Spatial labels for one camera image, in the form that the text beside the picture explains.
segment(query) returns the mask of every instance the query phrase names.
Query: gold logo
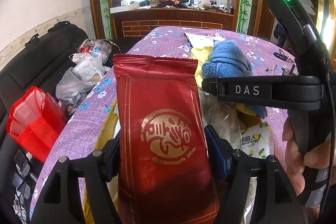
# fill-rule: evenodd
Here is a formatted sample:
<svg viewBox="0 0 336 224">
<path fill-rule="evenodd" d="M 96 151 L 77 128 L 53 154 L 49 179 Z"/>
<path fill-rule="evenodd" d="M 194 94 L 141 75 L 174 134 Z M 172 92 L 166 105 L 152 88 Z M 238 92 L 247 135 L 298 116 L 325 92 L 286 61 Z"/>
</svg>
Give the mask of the gold logo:
<svg viewBox="0 0 336 224">
<path fill-rule="evenodd" d="M 150 144 L 156 157 L 154 162 L 166 165 L 180 164 L 195 152 L 190 146 L 190 121 L 172 109 L 161 109 L 142 121 L 141 140 Z"/>
</svg>

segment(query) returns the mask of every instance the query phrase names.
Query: human hand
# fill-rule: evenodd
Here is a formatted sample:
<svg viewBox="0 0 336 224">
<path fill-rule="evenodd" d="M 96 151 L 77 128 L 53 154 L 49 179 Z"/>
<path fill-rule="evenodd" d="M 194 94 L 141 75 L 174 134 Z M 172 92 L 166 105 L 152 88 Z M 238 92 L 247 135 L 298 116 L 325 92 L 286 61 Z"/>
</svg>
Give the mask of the human hand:
<svg viewBox="0 0 336 224">
<path fill-rule="evenodd" d="M 331 142 L 325 142 L 313 150 L 309 151 L 305 156 L 299 152 L 296 144 L 294 131 L 289 119 L 283 125 L 282 141 L 287 141 L 285 162 L 287 164 L 287 175 L 291 181 L 297 195 L 302 193 L 305 188 L 305 179 L 302 175 L 305 167 L 323 169 L 329 166 L 330 145 Z M 336 166 L 336 153 L 334 156 L 334 166 Z M 331 185 L 336 184 L 336 168 L 333 168 Z"/>
</svg>

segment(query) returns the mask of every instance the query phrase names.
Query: table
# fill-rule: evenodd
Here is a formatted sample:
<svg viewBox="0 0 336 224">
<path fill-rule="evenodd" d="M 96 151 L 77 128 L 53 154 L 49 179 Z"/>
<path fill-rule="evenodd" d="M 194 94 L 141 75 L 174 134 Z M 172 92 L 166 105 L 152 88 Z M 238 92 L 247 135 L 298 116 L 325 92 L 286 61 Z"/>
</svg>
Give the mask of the table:
<svg viewBox="0 0 336 224">
<path fill-rule="evenodd" d="M 215 29 L 196 29 L 188 27 L 165 26 L 158 27 L 140 40 L 130 51 L 132 54 L 188 58 L 190 48 L 184 32 L 193 34 L 215 34 L 225 37 L 226 40 L 236 40 L 241 50 L 246 54 L 252 64 L 253 75 L 272 75 L 266 72 L 278 65 L 274 75 L 281 75 L 281 67 L 290 69 L 291 63 L 287 63 L 273 56 L 278 52 L 278 47 L 249 35 L 231 31 Z M 116 98 L 116 80 L 113 67 L 105 77 L 89 93 L 80 108 L 75 112 L 53 146 L 38 178 L 31 201 L 30 217 L 33 213 L 36 201 L 41 189 L 59 157 L 66 155 L 71 160 L 86 157 L 93 151 L 101 127 L 110 110 L 110 106 Z M 282 142 L 283 124 L 287 118 L 287 111 L 278 108 L 268 108 L 267 121 L 273 130 L 274 154 L 279 158 L 286 169 L 284 154 L 286 143 Z M 79 180 L 81 199 L 84 195 L 84 179 Z"/>
</svg>

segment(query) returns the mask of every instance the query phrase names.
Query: red foil package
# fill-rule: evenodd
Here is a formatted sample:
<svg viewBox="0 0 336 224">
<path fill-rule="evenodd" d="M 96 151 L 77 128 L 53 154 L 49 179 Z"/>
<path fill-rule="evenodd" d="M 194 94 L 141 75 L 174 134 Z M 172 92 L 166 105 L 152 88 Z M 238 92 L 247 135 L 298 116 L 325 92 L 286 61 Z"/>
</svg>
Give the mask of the red foil package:
<svg viewBox="0 0 336 224">
<path fill-rule="evenodd" d="M 123 224 L 213 223 L 197 60 L 115 55 L 121 124 L 118 213 Z"/>
</svg>

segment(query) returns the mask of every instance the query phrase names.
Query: red plastic bag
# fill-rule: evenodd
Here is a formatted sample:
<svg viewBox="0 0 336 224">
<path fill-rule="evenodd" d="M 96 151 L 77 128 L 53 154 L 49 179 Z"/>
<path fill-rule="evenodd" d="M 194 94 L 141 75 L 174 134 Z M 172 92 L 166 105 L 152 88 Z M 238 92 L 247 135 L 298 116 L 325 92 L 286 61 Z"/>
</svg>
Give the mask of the red plastic bag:
<svg viewBox="0 0 336 224">
<path fill-rule="evenodd" d="M 115 55 L 124 224 L 211 224 L 218 204 L 194 78 L 197 60 Z"/>
<path fill-rule="evenodd" d="M 64 113 L 54 98 L 32 86 L 13 104 L 7 133 L 34 157 L 45 162 L 65 124 Z"/>
</svg>

